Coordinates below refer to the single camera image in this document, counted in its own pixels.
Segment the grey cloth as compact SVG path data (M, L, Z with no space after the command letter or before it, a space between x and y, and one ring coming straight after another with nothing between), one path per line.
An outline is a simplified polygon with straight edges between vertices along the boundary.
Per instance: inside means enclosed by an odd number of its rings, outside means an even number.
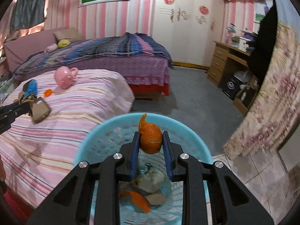
M131 184L146 193L157 192L164 183L164 175L151 165L146 165L145 169L139 172Z
M11 30L30 29L45 21L46 0L17 0L11 19Z

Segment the orange peel piece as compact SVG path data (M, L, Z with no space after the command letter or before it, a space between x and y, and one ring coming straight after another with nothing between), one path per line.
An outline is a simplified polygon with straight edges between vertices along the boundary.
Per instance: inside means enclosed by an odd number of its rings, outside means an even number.
M150 155L161 150L163 138L160 128L154 123L146 121L147 114L144 113L139 121L138 132L140 133L140 149Z

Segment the whole orange fruit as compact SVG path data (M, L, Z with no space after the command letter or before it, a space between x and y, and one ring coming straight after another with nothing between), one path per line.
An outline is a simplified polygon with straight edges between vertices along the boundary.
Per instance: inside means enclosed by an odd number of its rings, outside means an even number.
M53 94L53 90L52 89L48 89L44 91L44 96L47 98L49 96L51 96Z

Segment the pink striped bed sheet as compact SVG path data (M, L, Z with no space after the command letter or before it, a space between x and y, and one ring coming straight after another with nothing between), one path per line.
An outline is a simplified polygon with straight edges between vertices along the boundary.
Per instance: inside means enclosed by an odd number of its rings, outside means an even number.
M60 89L54 73L36 76L38 95L50 114L40 123L27 115L1 135L1 159L7 186L36 208L73 169L76 152L89 132L103 121L128 113L134 94L125 78L107 70L81 70L75 84Z

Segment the pink sofa headboard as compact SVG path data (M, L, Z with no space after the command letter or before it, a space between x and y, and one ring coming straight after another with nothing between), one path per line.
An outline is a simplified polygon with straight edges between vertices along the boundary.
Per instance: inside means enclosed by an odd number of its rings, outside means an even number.
M29 56L44 51L48 46L56 43L53 33L63 29L66 29L66 27L40 31L5 43L4 52L9 71L14 72Z

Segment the pink mug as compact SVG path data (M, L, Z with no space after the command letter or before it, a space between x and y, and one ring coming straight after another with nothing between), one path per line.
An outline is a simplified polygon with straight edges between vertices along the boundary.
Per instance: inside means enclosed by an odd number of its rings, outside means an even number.
M78 69L76 67L69 69L66 66L62 66L54 73L54 79L61 89L67 89L74 85L77 74Z

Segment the pink plush toy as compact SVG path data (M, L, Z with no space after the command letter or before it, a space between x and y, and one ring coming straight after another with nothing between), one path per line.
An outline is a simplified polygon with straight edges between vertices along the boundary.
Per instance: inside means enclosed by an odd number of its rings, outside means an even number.
M50 53L50 52L53 52L53 51L57 50L57 48L58 48L58 45L55 44L55 43L53 43L53 44L51 44L50 46L48 46L48 47L44 50L44 52L45 52L45 53Z

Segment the yellow plush toy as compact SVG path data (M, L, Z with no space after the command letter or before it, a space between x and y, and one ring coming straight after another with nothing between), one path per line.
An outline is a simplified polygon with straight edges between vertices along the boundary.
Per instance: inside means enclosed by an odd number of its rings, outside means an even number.
M65 48L65 47L69 46L70 44L71 44L71 42L68 39L61 39L57 43L57 48L58 49Z

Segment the light blue plastic basket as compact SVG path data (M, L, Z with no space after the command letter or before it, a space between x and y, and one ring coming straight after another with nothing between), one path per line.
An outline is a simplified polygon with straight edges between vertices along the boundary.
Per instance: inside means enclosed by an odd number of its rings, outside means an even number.
M128 113L115 116L94 127L82 141L75 155L74 165L80 161L90 164L104 161L118 152L123 144L133 140L142 113ZM183 123L160 114L149 113L147 122L157 125L162 132L167 131L170 141L181 145L183 151L199 161L212 164L212 155L205 142L192 129ZM159 171L164 176L160 188L167 200L153 206L149 213L143 212L130 199L119 204L121 224L181 224L183 210L183 183L171 182L166 173L163 151L148 155L140 151L138 175L147 171Z

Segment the brown pillow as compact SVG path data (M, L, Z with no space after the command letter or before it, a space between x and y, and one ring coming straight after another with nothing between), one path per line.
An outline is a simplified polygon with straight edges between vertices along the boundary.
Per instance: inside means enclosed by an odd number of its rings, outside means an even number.
M82 36L74 27L55 31L53 35L56 38L57 42L61 40L68 40L73 43L82 40Z

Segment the grey hanging cloth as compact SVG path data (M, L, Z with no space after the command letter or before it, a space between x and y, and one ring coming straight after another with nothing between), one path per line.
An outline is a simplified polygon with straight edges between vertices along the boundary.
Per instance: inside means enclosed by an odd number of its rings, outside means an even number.
M17 0L11 19L11 30L30 29L45 21L46 0Z

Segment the black box under desk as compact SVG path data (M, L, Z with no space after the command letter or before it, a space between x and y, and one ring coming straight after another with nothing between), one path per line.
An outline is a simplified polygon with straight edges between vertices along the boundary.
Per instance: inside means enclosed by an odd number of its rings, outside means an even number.
M237 93L241 90L243 83L235 76L229 76L226 80L222 92L225 93L231 100L234 100Z

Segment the purple quilted bed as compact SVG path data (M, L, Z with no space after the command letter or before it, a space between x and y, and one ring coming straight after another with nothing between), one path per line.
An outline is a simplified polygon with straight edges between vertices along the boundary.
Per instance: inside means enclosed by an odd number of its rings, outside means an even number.
M24 81L61 66L79 70L104 69L121 74L135 94L169 95L173 62L166 48L142 33L73 42L52 52L36 52L13 71Z

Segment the floral curtain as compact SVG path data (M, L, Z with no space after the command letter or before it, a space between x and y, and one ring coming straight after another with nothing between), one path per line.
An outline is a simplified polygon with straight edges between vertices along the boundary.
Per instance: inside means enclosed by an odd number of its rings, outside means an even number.
M266 76L223 149L230 160L277 149L299 119L299 13L292 0L275 0L276 42Z

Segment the wooden desk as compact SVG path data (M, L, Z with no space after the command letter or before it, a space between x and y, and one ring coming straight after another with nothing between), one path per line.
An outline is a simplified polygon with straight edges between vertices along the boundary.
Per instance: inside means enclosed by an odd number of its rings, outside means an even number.
M256 94L255 86L251 85L252 80L256 83L256 78L247 64L250 54L221 42L215 43L207 78L221 91L229 76L239 79L243 85L232 101L233 105L245 116Z

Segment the white box on desk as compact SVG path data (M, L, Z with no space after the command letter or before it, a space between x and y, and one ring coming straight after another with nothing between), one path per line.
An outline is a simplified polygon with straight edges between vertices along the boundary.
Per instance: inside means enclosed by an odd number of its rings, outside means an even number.
M248 48L248 42L251 42L250 39L244 38L244 37L233 37L232 38L232 45L233 47L238 48L239 50L246 51Z

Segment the white wardrobe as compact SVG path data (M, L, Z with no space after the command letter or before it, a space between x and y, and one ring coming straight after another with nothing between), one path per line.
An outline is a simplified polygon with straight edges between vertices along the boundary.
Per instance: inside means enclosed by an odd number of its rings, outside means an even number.
M173 62L208 69L223 19L223 0L156 0L152 37Z

